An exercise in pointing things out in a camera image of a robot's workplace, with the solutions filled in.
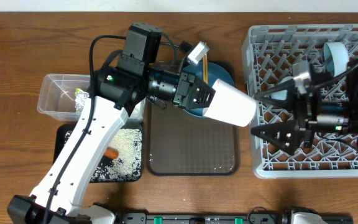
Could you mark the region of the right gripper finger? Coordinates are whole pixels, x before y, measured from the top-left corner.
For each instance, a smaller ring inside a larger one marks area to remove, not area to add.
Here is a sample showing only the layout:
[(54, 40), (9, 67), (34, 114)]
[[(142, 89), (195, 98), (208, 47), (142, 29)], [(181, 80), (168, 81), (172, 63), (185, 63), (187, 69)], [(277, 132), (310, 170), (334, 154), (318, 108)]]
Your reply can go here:
[(296, 100), (295, 83), (292, 79), (278, 83), (268, 90), (255, 93), (253, 98), (266, 105), (293, 110)]
[(313, 131), (298, 120), (255, 126), (250, 132), (290, 155), (294, 155), (302, 143), (305, 147), (313, 144)]

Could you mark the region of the light blue cup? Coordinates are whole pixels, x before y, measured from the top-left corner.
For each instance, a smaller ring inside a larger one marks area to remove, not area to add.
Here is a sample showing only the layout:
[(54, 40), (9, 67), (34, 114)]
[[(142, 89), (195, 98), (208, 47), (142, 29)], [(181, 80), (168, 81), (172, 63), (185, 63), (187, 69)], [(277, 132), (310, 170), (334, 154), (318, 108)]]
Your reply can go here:
[[(281, 81), (279, 81), (278, 84), (285, 83), (285, 82), (287, 82), (287, 81), (289, 81), (289, 80), (292, 80), (292, 79), (293, 79), (293, 77), (290, 77), (290, 76), (285, 77), (285, 78), (283, 78)], [(286, 100), (286, 99), (287, 99), (287, 92), (288, 92), (287, 90), (282, 90), (282, 91), (278, 91), (278, 92), (272, 93), (272, 94), (270, 95), (270, 98), (271, 98), (271, 99), (274, 99), (274, 100)]]

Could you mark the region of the dark blue plate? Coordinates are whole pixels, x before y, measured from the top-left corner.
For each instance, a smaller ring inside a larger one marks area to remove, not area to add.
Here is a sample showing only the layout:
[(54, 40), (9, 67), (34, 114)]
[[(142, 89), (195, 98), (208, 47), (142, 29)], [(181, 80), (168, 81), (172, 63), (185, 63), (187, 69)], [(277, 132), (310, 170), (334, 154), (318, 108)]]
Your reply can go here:
[[(199, 62), (196, 66), (187, 65), (183, 70), (194, 73), (198, 78), (203, 79), (203, 62)], [(231, 86), (235, 86), (231, 72), (232, 67), (226, 62), (208, 62), (208, 85), (212, 87), (215, 81), (220, 79)]]

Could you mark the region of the pink white cup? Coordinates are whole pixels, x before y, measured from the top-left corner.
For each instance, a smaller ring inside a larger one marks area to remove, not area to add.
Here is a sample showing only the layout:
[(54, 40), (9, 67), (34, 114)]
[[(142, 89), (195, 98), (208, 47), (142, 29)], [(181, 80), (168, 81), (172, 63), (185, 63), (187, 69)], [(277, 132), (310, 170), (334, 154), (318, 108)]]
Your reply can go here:
[(212, 88), (211, 104), (203, 109), (203, 116), (223, 123), (245, 127), (252, 121), (257, 102), (234, 86), (217, 79)]

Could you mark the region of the light blue white bowl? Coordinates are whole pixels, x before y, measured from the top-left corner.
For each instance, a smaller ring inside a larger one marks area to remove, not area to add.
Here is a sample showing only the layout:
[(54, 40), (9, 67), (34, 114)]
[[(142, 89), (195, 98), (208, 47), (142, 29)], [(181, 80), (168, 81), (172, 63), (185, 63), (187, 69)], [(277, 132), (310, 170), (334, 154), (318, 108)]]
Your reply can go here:
[(323, 47), (326, 70), (336, 77), (347, 70), (349, 55), (342, 42), (326, 42)]

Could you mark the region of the yellow foil snack wrapper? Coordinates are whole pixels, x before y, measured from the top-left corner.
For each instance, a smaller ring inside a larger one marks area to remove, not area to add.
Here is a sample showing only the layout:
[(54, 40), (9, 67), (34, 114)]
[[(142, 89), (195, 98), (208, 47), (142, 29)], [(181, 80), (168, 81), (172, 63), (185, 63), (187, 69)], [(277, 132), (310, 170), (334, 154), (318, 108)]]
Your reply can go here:
[(86, 91), (83, 91), (80, 88), (75, 90), (75, 109), (77, 113), (81, 113), (85, 106), (85, 101), (90, 97), (90, 94)]

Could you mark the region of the orange carrot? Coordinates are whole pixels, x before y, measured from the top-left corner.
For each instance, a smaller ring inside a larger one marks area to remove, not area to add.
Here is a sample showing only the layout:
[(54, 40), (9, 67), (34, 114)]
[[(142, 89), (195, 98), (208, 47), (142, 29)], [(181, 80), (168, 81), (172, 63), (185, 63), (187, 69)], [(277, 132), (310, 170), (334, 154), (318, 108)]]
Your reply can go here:
[(108, 147), (104, 152), (104, 156), (109, 159), (117, 159), (119, 156), (119, 152), (114, 148)]

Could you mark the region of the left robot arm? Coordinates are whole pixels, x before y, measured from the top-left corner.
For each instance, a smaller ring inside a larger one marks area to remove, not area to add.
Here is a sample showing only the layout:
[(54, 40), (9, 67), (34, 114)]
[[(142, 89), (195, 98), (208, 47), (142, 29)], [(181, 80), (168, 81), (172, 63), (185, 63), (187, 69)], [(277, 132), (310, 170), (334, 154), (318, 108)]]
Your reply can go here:
[(215, 90), (188, 72), (172, 74), (143, 68), (130, 72), (104, 66), (90, 81), (86, 99), (69, 140), (48, 174), (29, 196), (15, 195), (7, 207), (13, 223), (114, 223), (116, 214), (83, 199), (109, 143), (146, 96), (170, 100), (181, 108), (207, 108)]

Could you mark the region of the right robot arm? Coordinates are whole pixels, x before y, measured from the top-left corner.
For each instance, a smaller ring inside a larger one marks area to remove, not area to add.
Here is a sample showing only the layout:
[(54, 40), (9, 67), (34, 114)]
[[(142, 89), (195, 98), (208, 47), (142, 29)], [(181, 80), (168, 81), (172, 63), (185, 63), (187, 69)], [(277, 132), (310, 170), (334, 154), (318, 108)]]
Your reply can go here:
[[(324, 101), (321, 89), (346, 79), (347, 101)], [(358, 135), (358, 59), (337, 76), (318, 73), (307, 61), (293, 66), (293, 78), (254, 94), (262, 103), (288, 110), (292, 120), (255, 126), (251, 134), (288, 154), (311, 147), (315, 133)]]

